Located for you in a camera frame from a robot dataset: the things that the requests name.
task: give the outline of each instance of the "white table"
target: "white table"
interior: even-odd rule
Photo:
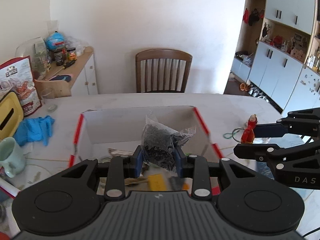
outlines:
[[[237,144],[233,139],[224,139],[223,134],[236,127],[242,127],[251,114],[257,114],[259,123],[273,123],[281,115],[266,101],[259,98],[220,95],[220,94],[105,94],[83,97],[57,98],[58,108],[48,113],[44,107],[38,109],[30,118],[51,115],[55,119],[53,136],[49,145],[42,142],[32,143],[32,152],[27,154],[25,170],[11,180],[20,189],[31,186],[67,168],[73,154],[73,135],[81,112],[86,110],[116,109],[146,106],[197,106],[204,122],[211,131],[211,141],[217,143],[223,155],[231,156]],[[254,168],[255,161],[233,159]],[[13,219],[11,207],[7,213]],[[11,222],[11,233],[18,228]]]

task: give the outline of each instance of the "globe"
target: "globe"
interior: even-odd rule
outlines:
[[[61,33],[52,33],[47,39],[46,44],[49,50],[57,49],[57,43],[64,41],[64,37]]]

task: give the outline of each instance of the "drinking glass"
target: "drinking glass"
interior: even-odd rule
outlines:
[[[54,112],[58,106],[55,104],[55,96],[54,96],[53,89],[46,88],[41,91],[40,95],[41,95],[44,107],[47,109],[47,111]]]

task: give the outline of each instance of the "decorative item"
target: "decorative item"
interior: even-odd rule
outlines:
[[[270,34],[270,32],[271,32],[271,26],[270,26],[270,24],[267,24],[265,22],[263,30],[262,30],[261,40],[265,41],[267,39],[268,35]]]
[[[306,56],[302,50],[297,50],[296,48],[291,50],[290,55],[300,61],[303,61],[304,57]]]

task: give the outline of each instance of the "jar lid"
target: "jar lid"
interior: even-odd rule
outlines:
[[[69,51],[74,51],[74,50],[76,50],[76,48],[69,48],[69,49],[67,49],[68,52],[69,52]]]

